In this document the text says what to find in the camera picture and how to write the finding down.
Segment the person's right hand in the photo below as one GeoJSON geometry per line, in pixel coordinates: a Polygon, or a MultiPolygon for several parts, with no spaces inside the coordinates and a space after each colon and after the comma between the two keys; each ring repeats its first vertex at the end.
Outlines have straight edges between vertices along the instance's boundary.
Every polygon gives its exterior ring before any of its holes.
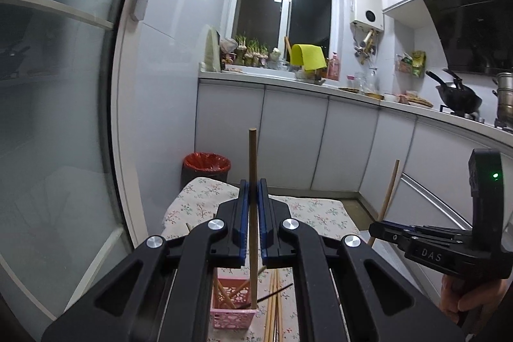
{"type": "Polygon", "coordinates": [[[510,279],[491,281],[481,287],[472,290],[464,295],[459,295],[454,290],[456,279],[442,276],[439,308],[453,322],[457,322],[459,314],[472,311],[475,308],[482,308],[482,317],[490,316],[499,307],[509,289],[510,279]]]}

